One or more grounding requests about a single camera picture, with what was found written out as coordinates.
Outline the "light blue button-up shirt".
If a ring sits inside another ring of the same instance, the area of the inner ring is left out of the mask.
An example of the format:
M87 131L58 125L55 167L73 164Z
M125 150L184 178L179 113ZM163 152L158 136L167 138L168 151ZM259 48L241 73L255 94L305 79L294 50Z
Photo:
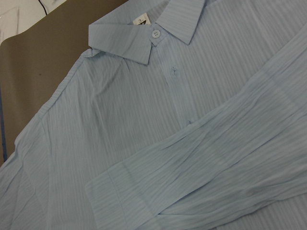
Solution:
M130 0L0 169L3 230L304 230L307 3Z

